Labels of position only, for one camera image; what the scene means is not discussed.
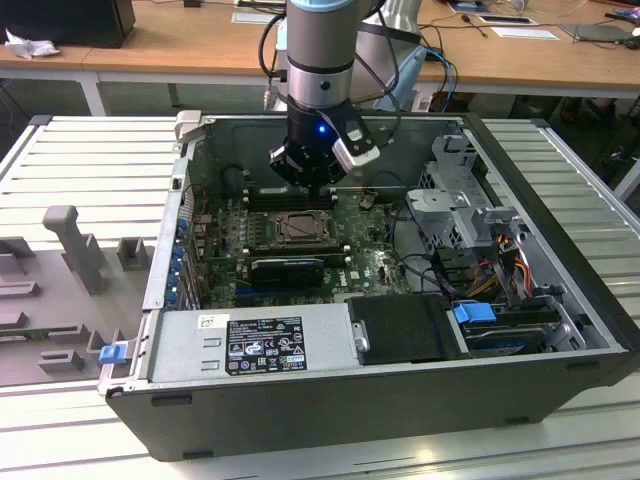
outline metal bracket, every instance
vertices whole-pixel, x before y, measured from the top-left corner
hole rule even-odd
[[[176,116],[176,124],[173,127],[178,143],[188,143],[202,135],[202,127],[205,119],[200,110],[183,110]]]

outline white label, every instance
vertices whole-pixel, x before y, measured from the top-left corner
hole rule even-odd
[[[199,315],[198,328],[226,328],[227,322],[231,318],[228,313],[217,313],[215,315]]]
[[[535,30],[533,28],[508,28],[491,27],[500,37],[510,38],[532,38],[536,40],[560,40],[548,30]]]

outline black plastic cover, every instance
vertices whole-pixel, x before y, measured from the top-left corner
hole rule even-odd
[[[364,324],[370,350],[362,365],[460,358],[446,301],[438,295],[384,295],[347,300],[351,322]]]

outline black cable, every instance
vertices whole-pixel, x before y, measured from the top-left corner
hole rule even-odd
[[[379,13],[379,12],[380,12],[380,9],[381,9],[381,8],[382,8],[382,6],[384,5],[384,2],[385,2],[385,1],[386,1],[386,0],[378,0],[378,3],[376,4],[376,6],[375,6],[375,7],[373,7],[373,8],[369,11],[369,13],[367,13],[367,14],[365,15],[365,17],[364,17],[364,18],[365,18],[365,19],[367,19],[367,18],[369,18],[371,15],[375,15],[376,13]]]
[[[16,99],[13,98],[13,95],[11,95],[9,91],[5,88],[5,86],[2,85],[1,83],[0,83],[0,90],[4,92],[4,94],[9,98],[9,100],[11,100],[11,103],[13,103],[16,107],[18,107],[18,110],[20,110],[20,113],[24,116],[24,118],[26,118],[27,120],[31,120],[31,116],[24,111],[24,109],[20,106],[20,104],[16,101]]]
[[[267,65],[264,63],[264,44],[267,41],[267,36],[273,26],[286,16],[287,14],[284,12],[275,15],[271,20],[269,20],[269,23],[265,25],[262,35],[260,35],[260,41],[258,42],[258,62],[260,63],[260,68],[268,78],[273,78],[276,74],[267,70]]]
[[[377,170],[375,173],[372,173],[371,175],[369,175],[364,182],[362,182],[362,186],[365,188],[370,187],[371,181],[379,175],[389,175],[390,177],[395,178],[398,181],[398,183],[400,183],[400,185],[405,187],[407,190],[410,190],[412,188],[409,185],[407,185],[407,182],[402,180],[397,173],[392,172],[391,170]]]
[[[425,38],[422,31],[420,31],[420,36],[422,37],[422,40],[424,41],[424,43],[427,45],[427,48],[431,48],[431,45],[429,45],[429,42]],[[442,50],[442,37],[439,36],[439,39],[440,39],[440,52],[442,53],[442,58],[444,58],[444,51]],[[444,77],[442,78],[442,84],[440,85],[440,88],[438,88],[438,90],[436,91],[436,94],[442,93],[442,91],[444,90],[444,86],[447,84],[447,80],[449,79],[449,69],[447,68],[446,63],[440,62],[440,65],[442,65],[442,70],[444,71]]]
[[[389,47],[389,53],[391,54],[391,60],[393,61],[393,80],[391,81],[391,86],[389,90],[392,92],[398,86],[398,82],[400,81],[400,69],[398,68],[398,59],[393,51],[393,44],[391,43],[391,36],[389,35],[389,27],[387,27],[387,22],[384,20],[384,15],[382,12],[378,11],[378,18],[380,19],[380,25],[384,28],[384,37],[387,39],[387,46]]]
[[[474,23],[471,21],[471,17],[470,17],[469,15],[462,15],[462,17],[460,17],[460,18],[462,18],[462,21],[463,21],[464,23],[468,23],[468,24],[469,24],[469,25],[471,25],[472,27],[476,28],[476,29],[478,30],[478,32],[480,32],[480,35],[482,35],[482,36],[483,36],[483,38],[489,38],[489,35],[487,35],[486,33],[484,33],[484,32],[482,31],[482,29],[481,29],[481,28],[478,28],[478,26],[477,26],[477,25],[474,25]]]
[[[364,61],[364,59],[358,54],[358,52],[355,52],[354,55],[355,55],[356,60],[358,60],[358,62],[360,62],[360,65],[362,65],[362,67],[367,71],[367,73],[369,75],[371,75],[371,78],[373,78],[376,81],[376,83],[382,89],[384,94],[386,96],[388,96],[389,99],[391,100],[391,103],[393,103],[393,108],[396,111],[396,118],[395,118],[395,120],[393,122],[393,125],[389,129],[389,138],[391,139],[391,138],[393,138],[393,136],[398,131],[398,128],[400,128],[400,120],[402,119],[402,107],[400,106],[400,102],[398,102],[398,99],[393,94],[392,89],[385,85],[385,83],[378,76],[378,74],[373,71],[373,69],[369,66],[369,64],[367,62]]]
[[[391,245],[391,252],[393,253],[394,257],[396,257],[396,260],[398,260],[400,263],[402,263],[402,265],[404,265],[404,268],[406,268],[409,272],[413,273],[414,275],[417,275],[420,279],[427,280],[428,282],[436,285],[437,287],[440,287],[440,283],[438,283],[436,280],[432,279],[431,277],[428,277],[427,275],[424,275],[419,270],[416,270],[415,268],[413,268],[410,265],[407,265],[404,262],[405,259],[413,257],[414,255],[419,255],[422,258],[425,258],[425,257],[423,257],[420,254],[415,254],[415,253],[406,255],[404,257],[400,257],[400,255],[398,254],[398,251],[396,250],[396,246],[395,246],[396,226],[398,224],[398,217],[400,216],[400,211],[402,210],[402,207],[404,207],[405,205],[406,205],[406,202],[402,202],[402,204],[398,207],[398,210],[396,211],[396,215],[395,215],[395,217],[393,219],[393,225],[391,226],[391,231],[390,231],[390,235],[389,235],[389,244]]]
[[[275,76],[276,58],[278,57],[278,49],[273,49],[273,59],[271,60],[271,75],[269,75],[269,87],[273,83],[273,77]]]
[[[499,25],[432,25],[430,23],[418,25],[420,29],[423,28],[448,28],[454,30],[463,30],[465,28],[493,28]],[[557,23],[539,23],[537,25],[509,25],[509,28],[538,28],[538,27],[558,27]]]

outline desk leg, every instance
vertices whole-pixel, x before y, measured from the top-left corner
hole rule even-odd
[[[180,108],[182,105],[180,105],[180,96],[178,95],[178,86],[175,83],[169,83],[168,86],[169,86],[169,98],[171,98],[171,106],[173,108]]]
[[[94,117],[106,117],[107,111],[100,96],[100,81],[93,72],[84,72],[79,80],[89,111]]]

